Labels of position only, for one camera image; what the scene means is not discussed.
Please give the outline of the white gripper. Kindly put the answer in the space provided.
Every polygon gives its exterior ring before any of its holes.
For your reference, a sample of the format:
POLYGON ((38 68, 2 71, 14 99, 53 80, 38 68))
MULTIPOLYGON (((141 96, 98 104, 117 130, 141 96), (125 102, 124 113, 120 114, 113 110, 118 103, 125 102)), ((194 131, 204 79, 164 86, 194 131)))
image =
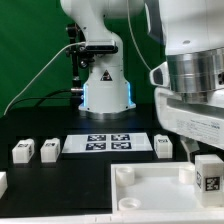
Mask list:
POLYGON ((157 87, 154 92, 159 123, 180 137, 187 161, 194 161, 200 150, 198 142, 224 150, 224 90, 209 92, 205 104, 188 104, 169 89, 157 87))

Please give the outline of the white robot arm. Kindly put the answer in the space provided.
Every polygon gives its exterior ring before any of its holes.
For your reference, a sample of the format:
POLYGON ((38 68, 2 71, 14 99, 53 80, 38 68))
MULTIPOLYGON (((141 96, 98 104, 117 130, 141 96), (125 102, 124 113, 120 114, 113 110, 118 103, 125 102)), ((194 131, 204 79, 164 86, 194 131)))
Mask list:
POLYGON ((60 0, 84 34, 81 65, 89 68, 79 110, 116 117, 132 108, 124 78, 123 42, 106 18, 147 12, 152 35, 165 42, 166 60, 150 71, 161 126, 224 150, 224 0, 60 0))

